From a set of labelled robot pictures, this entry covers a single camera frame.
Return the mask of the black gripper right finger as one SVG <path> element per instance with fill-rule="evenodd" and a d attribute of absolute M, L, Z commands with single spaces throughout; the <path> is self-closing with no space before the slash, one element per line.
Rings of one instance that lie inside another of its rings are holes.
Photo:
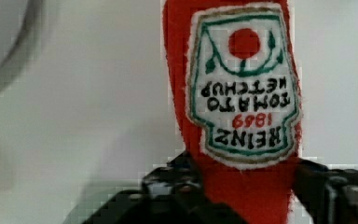
<path fill-rule="evenodd" d="M 358 224 L 358 170 L 300 159 L 292 191 L 313 224 Z"/>

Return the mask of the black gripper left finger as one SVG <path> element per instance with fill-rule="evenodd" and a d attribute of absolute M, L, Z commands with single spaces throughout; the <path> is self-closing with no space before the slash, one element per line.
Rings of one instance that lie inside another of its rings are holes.
<path fill-rule="evenodd" d="M 139 189 L 117 193 L 82 224 L 246 224 L 225 203 L 205 194 L 198 166 L 184 152 L 159 167 Z"/>

